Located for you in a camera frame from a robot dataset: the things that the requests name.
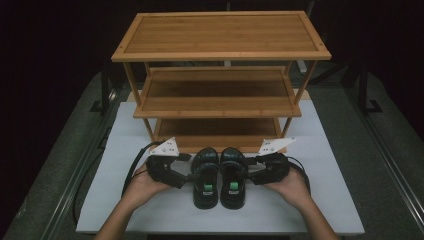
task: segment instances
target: black backdrop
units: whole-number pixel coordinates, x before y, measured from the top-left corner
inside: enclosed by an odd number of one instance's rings
[[[225,0],[0,0],[0,236],[83,90],[137,12],[225,10]],[[232,1],[233,10],[299,8],[277,0]],[[333,61],[358,52],[424,138],[422,14],[418,1],[317,0],[312,22]]]

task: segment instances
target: bottom shelf board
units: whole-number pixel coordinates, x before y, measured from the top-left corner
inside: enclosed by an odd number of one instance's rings
[[[257,152],[264,139],[280,138],[281,131],[273,118],[159,119],[154,135],[155,140],[175,137],[183,152],[198,152],[205,147],[218,152],[227,147]]]

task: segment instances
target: sandal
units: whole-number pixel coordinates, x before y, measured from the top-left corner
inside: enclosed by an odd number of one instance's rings
[[[241,173],[248,171],[243,162],[244,155],[235,148],[226,148],[221,154],[221,204],[228,209],[239,209],[244,206],[246,198],[245,182]]]
[[[199,175],[199,178],[194,181],[194,205],[199,209],[215,207],[218,203],[216,184],[219,172],[219,158],[215,149],[200,150],[193,159],[191,172]]]

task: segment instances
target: person's right hand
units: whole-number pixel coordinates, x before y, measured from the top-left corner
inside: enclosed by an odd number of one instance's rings
[[[298,209],[312,200],[302,175],[294,168],[290,168],[289,174],[280,182],[264,185],[277,191],[284,200]]]

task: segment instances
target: black sandal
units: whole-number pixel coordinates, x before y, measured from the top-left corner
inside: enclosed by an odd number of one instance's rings
[[[194,205],[199,209],[215,207],[218,203],[216,184],[219,172],[219,158],[215,149],[200,150],[193,159],[191,172],[199,174],[193,186]]]
[[[228,209],[244,206],[246,198],[245,182],[240,173],[248,171],[243,162],[244,155],[235,148],[226,148],[221,154],[222,189],[221,204]]]

